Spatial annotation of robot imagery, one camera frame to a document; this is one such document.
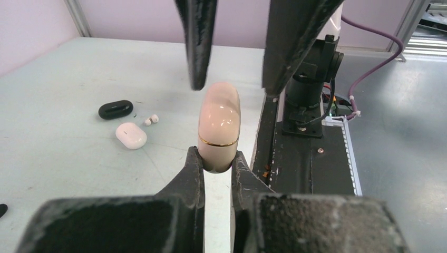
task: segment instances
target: cable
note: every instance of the cable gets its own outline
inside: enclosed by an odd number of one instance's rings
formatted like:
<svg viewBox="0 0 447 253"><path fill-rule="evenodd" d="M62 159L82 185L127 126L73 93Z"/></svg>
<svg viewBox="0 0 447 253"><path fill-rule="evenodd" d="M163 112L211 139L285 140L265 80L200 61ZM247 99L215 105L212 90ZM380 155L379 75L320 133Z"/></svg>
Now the cable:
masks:
<svg viewBox="0 0 447 253"><path fill-rule="evenodd" d="M361 25L361 24L357 24L349 19L347 19L345 16L342 15L342 21L345 22L348 25L351 25L353 27L357 27L359 29L371 32L371 33L375 33L378 34L380 36L386 37L391 39L392 41L394 41L398 46L399 46L399 50L397 50L390 58L386 59L385 61L383 61L381 64L377 65L376 67L372 68L371 70L369 70L368 72L366 72L365 74L363 74L362 76L360 76L349 88L348 91L348 96L349 96L349 100L351 101L351 105L352 105L352 109L353 109L353 113L348 115L346 117L346 119L351 120L353 118L355 118L356 116L360 116L360 111L357 108L357 104L355 103L354 100L354 89L357 87L357 85L363 81L366 77L368 77L369 75L371 75L372 73L374 73L376 70L380 69L381 67L385 66L387 63L389 63L390 61L394 60L396 57L398 57L402 51L404 50L404 44L402 43L401 40L399 40L399 38L397 38L394 35L391 34L387 34L381 31L378 31L376 29Z"/></svg>
<svg viewBox="0 0 447 253"><path fill-rule="evenodd" d="M310 125L313 125L315 123L321 122L323 119L325 119L329 115L329 113L331 112L331 106L332 106L332 103L334 101L334 96L335 96L335 79L332 79L331 80L331 96L329 98L329 102L327 103L327 109L324 112L324 114L321 115L320 117L318 117L316 119L313 119L313 120L310 120L308 122L297 123L296 126L299 127L299 128L306 128L306 127L308 127Z"/></svg>

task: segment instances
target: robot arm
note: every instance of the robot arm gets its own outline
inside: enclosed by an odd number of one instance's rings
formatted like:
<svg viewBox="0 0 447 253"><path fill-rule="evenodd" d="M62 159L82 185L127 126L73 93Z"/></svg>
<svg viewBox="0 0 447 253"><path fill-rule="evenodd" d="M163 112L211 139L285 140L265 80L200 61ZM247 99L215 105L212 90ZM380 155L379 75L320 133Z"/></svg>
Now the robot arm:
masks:
<svg viewBox="0 0 447 253"><path fill-rule="evenodd" d="M341 15L343 0L271 0L263 66L263 88L277 97L314 45L331 16ZM217 0L176 0L183 23L190 83L205 86L211 54ZM330 23L339 19L331 18Z"/></svg>

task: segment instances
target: white earbud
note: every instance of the white earbud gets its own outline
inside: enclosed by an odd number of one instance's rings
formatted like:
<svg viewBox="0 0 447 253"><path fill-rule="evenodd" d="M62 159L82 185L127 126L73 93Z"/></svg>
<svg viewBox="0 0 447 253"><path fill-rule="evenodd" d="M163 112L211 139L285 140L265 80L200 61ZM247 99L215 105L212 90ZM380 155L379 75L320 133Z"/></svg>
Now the white earbud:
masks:
<svg viewBox="0 0 447 253"><path fill-rule="evenodd" d="M150 126L152 123L157 123L159 121L158 116L156 114L150 116L150 118L144 121L145 126Z"/></svg>

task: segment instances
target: table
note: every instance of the table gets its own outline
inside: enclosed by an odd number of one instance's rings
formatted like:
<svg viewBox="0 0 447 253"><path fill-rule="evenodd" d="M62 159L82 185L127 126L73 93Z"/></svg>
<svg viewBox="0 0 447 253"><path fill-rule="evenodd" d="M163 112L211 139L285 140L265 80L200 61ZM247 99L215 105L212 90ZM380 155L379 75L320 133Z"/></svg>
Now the table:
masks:
<svg viewBox="0 0 447 253"><path fill-rule="evenodd" d="M248 163L264 101L263 54L214 46L206 85L226 81L238 89L238 149ZM47 200L161 190L183 168L187 149L197 145L205 90L190 89L183 44L102 38L73 39L2 77L0 202L9 211L0 219L1 251L14 251L31 215ZM123 99L134 104L130 115L99 118L101 105ZM152 114L160 122L144 126ZM127 150L116 139L123 122L147 133L142 149Z"/></svg>

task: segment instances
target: purple cable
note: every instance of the purple cable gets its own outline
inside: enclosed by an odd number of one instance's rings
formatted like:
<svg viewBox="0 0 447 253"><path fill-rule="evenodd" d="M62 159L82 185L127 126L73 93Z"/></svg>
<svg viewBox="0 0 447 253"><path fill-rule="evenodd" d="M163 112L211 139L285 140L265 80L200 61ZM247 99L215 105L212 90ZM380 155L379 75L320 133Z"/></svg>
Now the purple cable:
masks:
<svg viewBox="0 0 447 253"><path fill-rule="evenodd" d="M357 104L355 103L354 100L354 96L353 96L353 92L354 89L357 87L357 85L363 81L367 76L371 75L372 73L374 73L376 70L380 69L381 67L385 66L388 62L394 60L396 57L398 57L402 51L404 50L404 44L402 43L401 40L399 40L396 36L388 34L388 33L384 33L381 31L378 31L376 29L361 25L361 24L357 24L349 19L347 19L345 16L342 15L342 21L345 22L348 25L351 25L353 27L357 27L359 29L368 31L368 32L372 32L378 35L381 35L383 37L387 37L389 39L391 39L392 41L394 41L398 46L399 46L399 50L397 50L397 52L395 52L390 58L386 59L384 62L382 62L381 64L377 65L376 67L372 68L370 71L366 72L365 74L363 74L362 76L360 76L349 88L348 91L348 96L349 96L349 100L351 101L351 105L352 105L352 109L353 109L353 113L348 115L346 117L346 119L351 120L353 118L355 118L357 115L359 115L359 113L357 113Z"/></svg>

